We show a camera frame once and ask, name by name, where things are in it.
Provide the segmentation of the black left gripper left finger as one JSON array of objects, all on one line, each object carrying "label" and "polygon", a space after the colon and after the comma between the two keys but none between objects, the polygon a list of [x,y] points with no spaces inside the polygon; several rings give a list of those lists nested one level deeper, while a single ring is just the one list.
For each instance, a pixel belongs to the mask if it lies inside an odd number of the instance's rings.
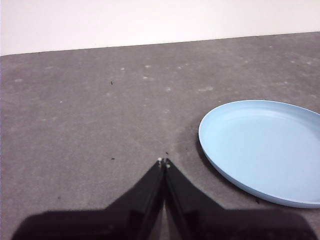
[{"label": "black left gripper left finger", "polygon": [[159,159],[127,192],[95,210],[47,211],[27,217],[14,240],[146,240],[163,206]]}]

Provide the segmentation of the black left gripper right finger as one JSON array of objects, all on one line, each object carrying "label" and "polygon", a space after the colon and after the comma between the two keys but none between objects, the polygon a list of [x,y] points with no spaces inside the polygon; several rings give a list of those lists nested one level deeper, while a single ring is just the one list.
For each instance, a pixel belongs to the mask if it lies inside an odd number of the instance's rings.
[{"label": "black left gripper right finger", "polygon": [[166,205],[183,240],[315,240],[300,215],[277,209],[231,210],[195,187],[167,158]]}]

